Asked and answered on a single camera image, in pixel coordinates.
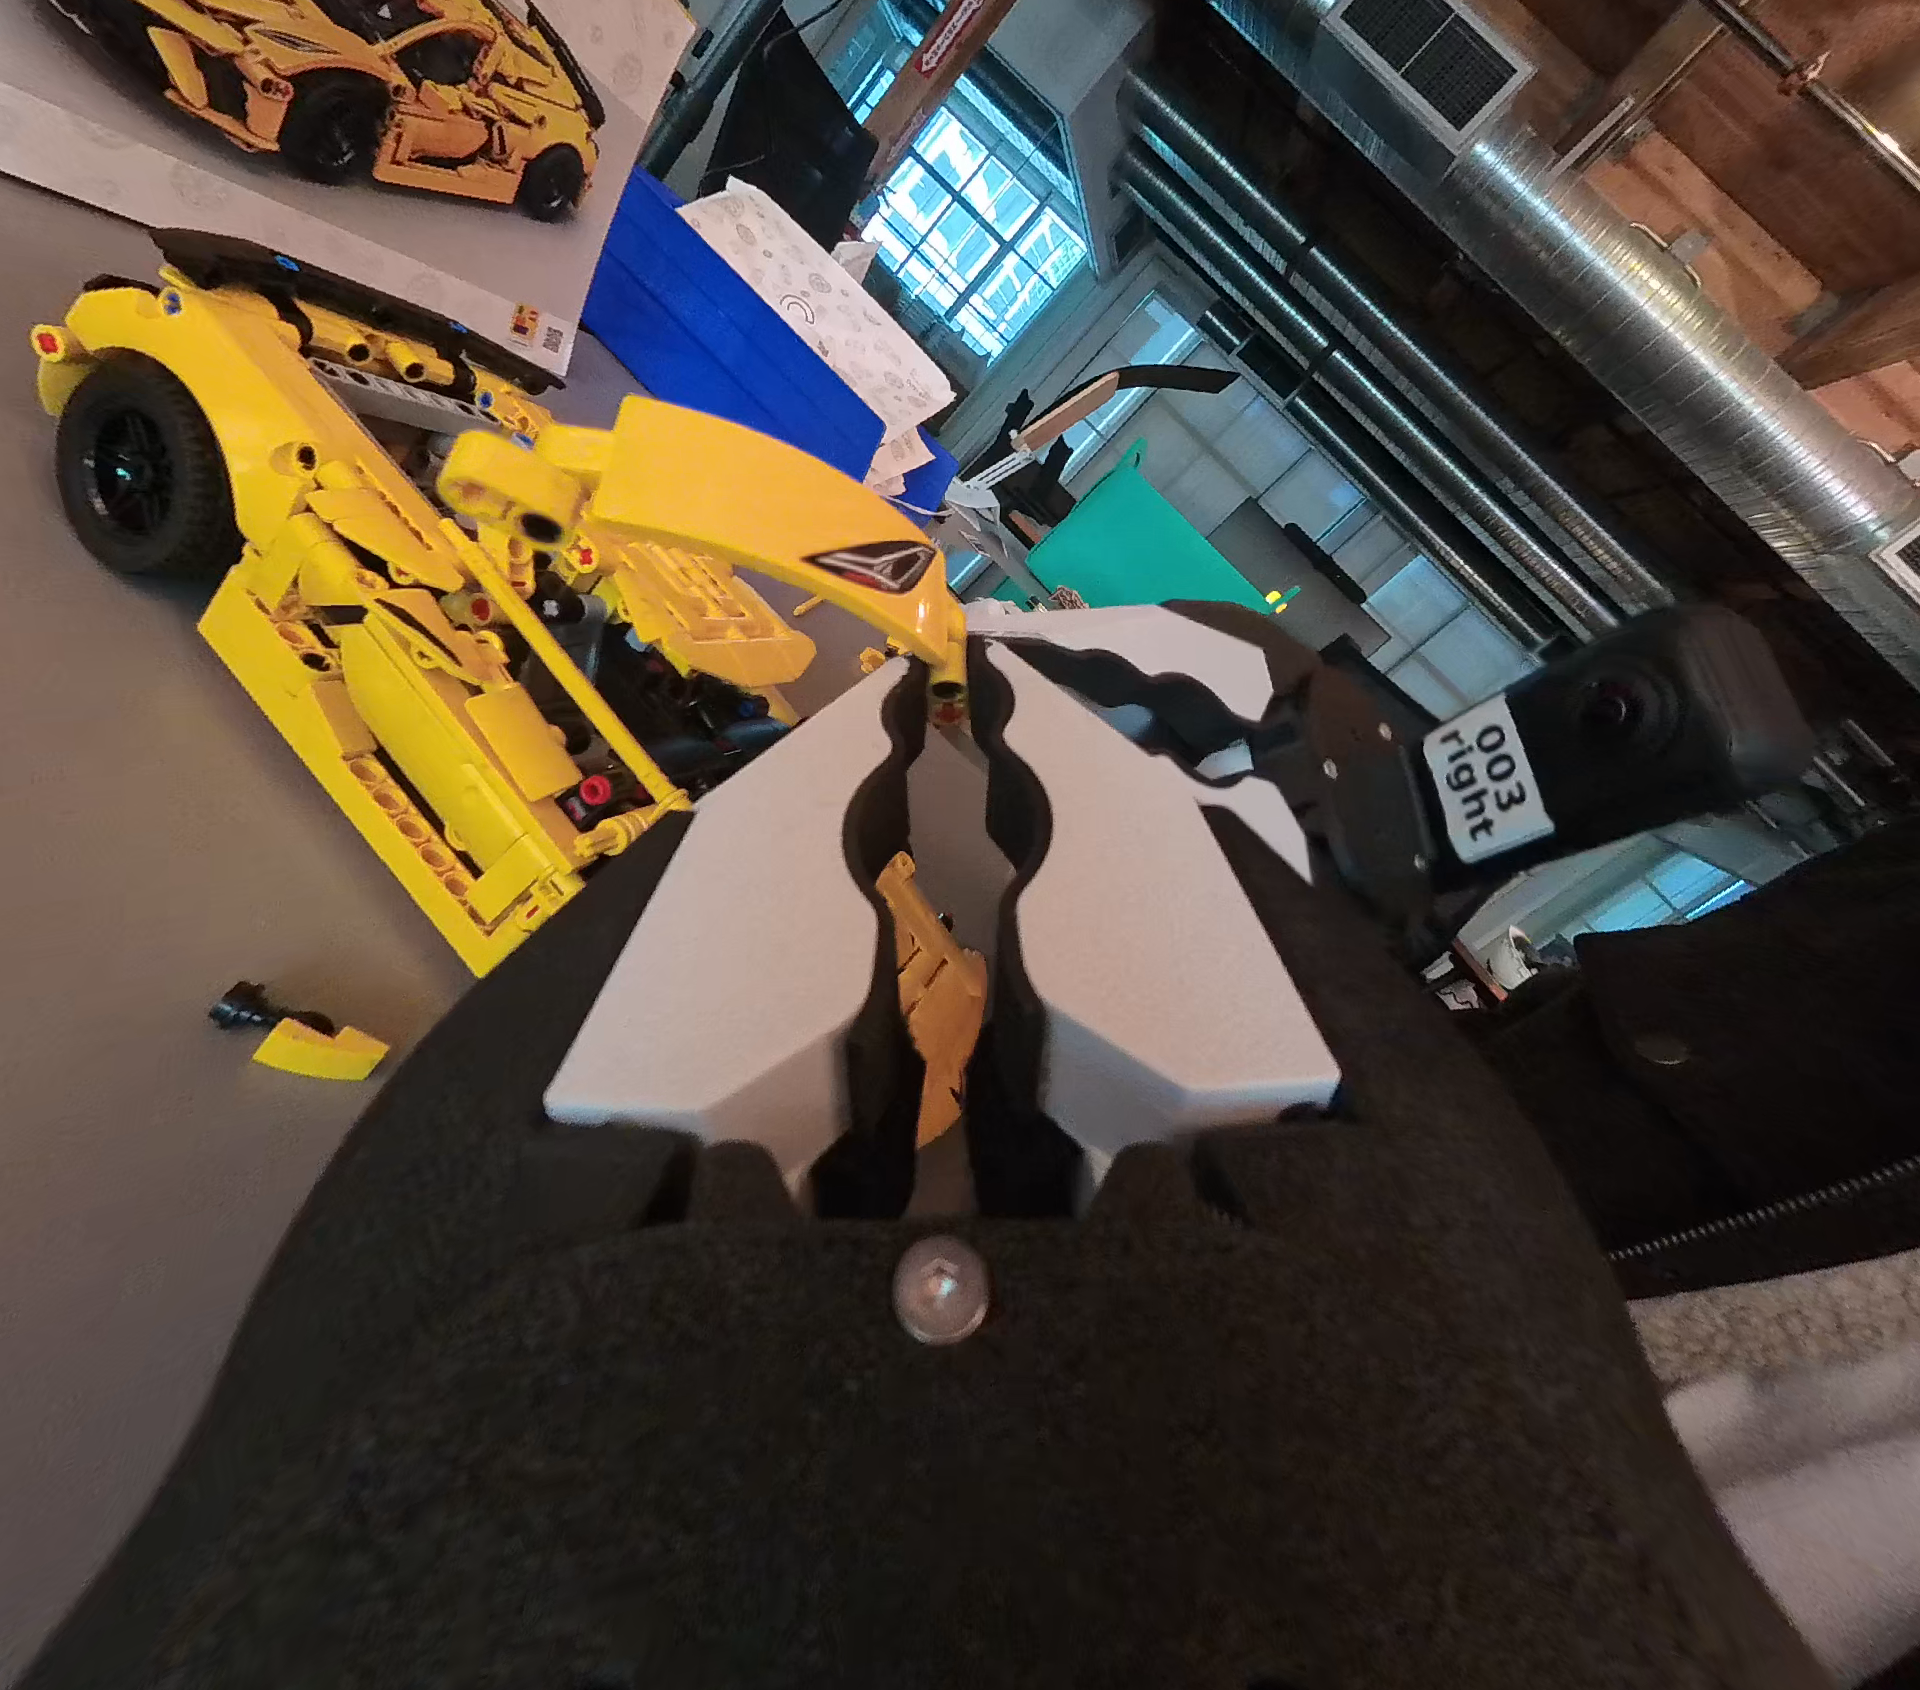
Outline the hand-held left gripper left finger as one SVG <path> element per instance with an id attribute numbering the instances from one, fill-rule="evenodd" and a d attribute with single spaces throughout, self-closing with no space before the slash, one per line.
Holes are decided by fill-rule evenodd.
<path id="1" fill-rule="evenodd" d="M 684 819 L 541 1095 L 562 1126 L 764 1149 L 826 1216 L 900 1216 L 923 1060 L 880 889 L 910 848 L 925 669 L 886 659 Z"/>

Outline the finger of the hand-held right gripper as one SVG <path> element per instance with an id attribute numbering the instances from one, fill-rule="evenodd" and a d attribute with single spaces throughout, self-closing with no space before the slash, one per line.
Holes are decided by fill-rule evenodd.
<path id="1" fill-rule="evenodd" d="M 1171 730 L 1152 724 L 1131 736 L 1200 814 L 1236 819 L 1303 884 L 1313 884 L 1312 848 L 1279 784 L 1257 767 L 1251 734 L 1193 752 Z"/>
<path id="2" fill-rule="evenodd" d="M 990 639 L 1124 737 L 1237 737 L 1277 697 L 1259 643 L 1169 603 L 990 603 Z"/>

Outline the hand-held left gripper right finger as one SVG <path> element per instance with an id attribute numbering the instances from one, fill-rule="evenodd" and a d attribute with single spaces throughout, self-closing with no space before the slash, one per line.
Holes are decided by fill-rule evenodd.
<path id="1" fill-rule="evenodd" d="M 1341 1072 L 1229 853 L 1308 889 L 1009 646 L 967 650 L 985 832 L 1011 869 L 967 1072 L 983 1214 L 1071 1214 L 1131 1147 L 1316 1116 Z"/>

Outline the yellow toy brick car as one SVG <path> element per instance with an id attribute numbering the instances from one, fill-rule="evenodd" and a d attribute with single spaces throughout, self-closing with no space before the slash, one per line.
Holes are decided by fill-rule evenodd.
<path id="1" fill-rule="evenodd" d="M 420 301 L 149 226 L 156 279 L 38 321 L 76 541 L 199 634 L 476 973 L 797 724 L 816 646 L 729 562 L 554 541 L 438 489 L 562 381 Z"/>

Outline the teal plastic bin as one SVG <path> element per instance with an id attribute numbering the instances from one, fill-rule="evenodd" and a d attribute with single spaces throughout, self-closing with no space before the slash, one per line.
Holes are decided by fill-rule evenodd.
<path id="1" fill-rule="evenodd" d="M 1099 482 L 1024 554 L 1045 594 L 1090 607 L 1220 601 L 1261 615 L 1298 603 L 1303 582 L 1266 590 L 1233 567 L 1141 473 L 1145 443 L 1127 445 Z"/>

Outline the grey ceiling pipe bundle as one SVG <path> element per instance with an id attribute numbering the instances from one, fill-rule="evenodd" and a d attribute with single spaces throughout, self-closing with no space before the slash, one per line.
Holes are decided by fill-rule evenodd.
<path id="1" fill-rule="evenodd" d="M 1674 601 L 1647 554 L 1161 74 L 1116 95 L 1113 184 L 1215 295 L 1236 358 L 1379 511 L 1527 648 Z"/>

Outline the yellow curved brick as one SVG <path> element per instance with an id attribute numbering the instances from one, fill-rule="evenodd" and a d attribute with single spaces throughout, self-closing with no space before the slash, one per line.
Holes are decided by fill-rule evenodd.
<path id="1" fill-rule="evenodd" d="M 336 1084 L 360 1084 L 387 1060 L 391 1045 L 357 1028 L 322 1029 L 297 1016 L 277 1019 L 251 1061 L 295 1077 Z"/>

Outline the bright paned window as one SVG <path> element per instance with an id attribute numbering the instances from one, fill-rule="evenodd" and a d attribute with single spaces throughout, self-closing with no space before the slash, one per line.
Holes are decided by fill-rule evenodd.
<path id="1" fill-rule="evenodd" d="M 900 321 L 974 372 L 1004 358 L 1093 266 L 1082 198 L 1052 140 L 961 86 L 858 212 Z"/>

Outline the black axle pin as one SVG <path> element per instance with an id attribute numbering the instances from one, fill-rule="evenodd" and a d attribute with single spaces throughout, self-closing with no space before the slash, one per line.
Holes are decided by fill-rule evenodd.
<path id="1" fill-rule="evenodd" d="M 224 1031 L 269 1033 L 282 1025 L 331 1040 L 336 1023 L 318 1010 L 295 1010 L 277 1002 L 258 981 L 231 981 L 207 1007 L 206 1019 Z"/>

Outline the black fleece-lined jacket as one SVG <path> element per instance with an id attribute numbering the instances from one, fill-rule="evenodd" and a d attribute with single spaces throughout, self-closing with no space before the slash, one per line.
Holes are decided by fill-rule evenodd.
<path id="1" fill-rule="evenodd" d="M 1652 1375 L 1916 1434 L 1917 837 L 1905 815 L 1692 922 L 1436 1016 L 1533 1129 Z"/>

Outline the blue plastic bin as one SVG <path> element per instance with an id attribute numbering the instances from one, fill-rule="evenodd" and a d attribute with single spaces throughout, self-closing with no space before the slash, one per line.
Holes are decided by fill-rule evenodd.
<path id="1" fill-rule="evenodd" d="M 584 332 L 647 396 L 772 435 L 866 484 L 876 411 L 692 231 L 682 206 L 631 170 L 587 285 Z M 951 459 L 954 482 L 956 459 L 932 422 L 927 437 Z M 951 482 L 930 511 L 895 504 L 927 520 Z"/>

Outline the black monitor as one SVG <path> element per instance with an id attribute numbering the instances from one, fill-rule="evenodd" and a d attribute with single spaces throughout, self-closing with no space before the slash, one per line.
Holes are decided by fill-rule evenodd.
<path id="1" fill-rule="evenodd" d="M 747 184 L 834 250 L 880 151 L 784 8 L 739 59 L 696 193 Z"/>

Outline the white vent grille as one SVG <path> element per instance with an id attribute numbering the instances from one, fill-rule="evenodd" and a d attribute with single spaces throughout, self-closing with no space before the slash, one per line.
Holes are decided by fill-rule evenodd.
<path id="1" fill-rule="evenodd" d="M 1371 138 L 1428 173 L 1510 118 L 1538 71 L 1468 0 L 1336 0 L 1312 69 Z"/>

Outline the car picture instruction booklet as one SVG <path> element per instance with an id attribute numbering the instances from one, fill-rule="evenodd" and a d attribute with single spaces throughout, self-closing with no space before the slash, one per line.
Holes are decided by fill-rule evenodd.
<path id="1" fill-rule="evenodd" d="M 678 0 L 4 0 L 4 173 L 572 359 Z"/>

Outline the white striped shirt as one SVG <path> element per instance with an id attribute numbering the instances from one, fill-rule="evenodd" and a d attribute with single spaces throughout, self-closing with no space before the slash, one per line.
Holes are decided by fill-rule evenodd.
<path id="1" fill-rule="evenodd" d="M 1724 1370 L 1665 1396 L 1742 1555 L 1836 1682 L 1916 1663 L 1917 1349 Z"/>

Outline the silver ventilation duct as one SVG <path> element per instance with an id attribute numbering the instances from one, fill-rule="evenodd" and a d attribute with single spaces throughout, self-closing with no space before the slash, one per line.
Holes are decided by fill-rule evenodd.
<path id="1" fill-rule="evenodd" d="M 1205 0 L 1476 270 L 1910 687 L 1916 595 L 1883 566 L 1916 486 L 1845 429 L 1517 115 L 1460 150 L 1337 33 L 1341 0 Z"/>

